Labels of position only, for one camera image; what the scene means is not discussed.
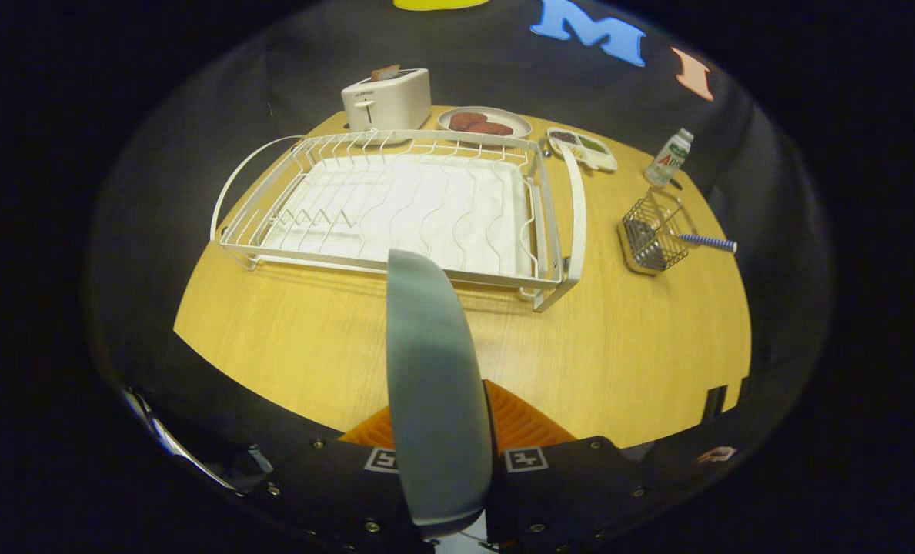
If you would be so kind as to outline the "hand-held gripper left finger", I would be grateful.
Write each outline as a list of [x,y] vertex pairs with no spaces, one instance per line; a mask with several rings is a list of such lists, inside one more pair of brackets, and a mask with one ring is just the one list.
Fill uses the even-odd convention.
[[272,471],[246,505],[323,553],[433,553],[406,508],[397,474],[366,467],[369,446],[273,405],[253,411],[251,441]]

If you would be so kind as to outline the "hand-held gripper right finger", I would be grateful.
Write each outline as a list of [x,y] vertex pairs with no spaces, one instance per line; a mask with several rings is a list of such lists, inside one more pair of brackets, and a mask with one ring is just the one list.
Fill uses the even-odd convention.
[[606,437],[577,439],[485,381],[493,433],[486,544],[499,553],[602,553],[643,522],[658,479]]

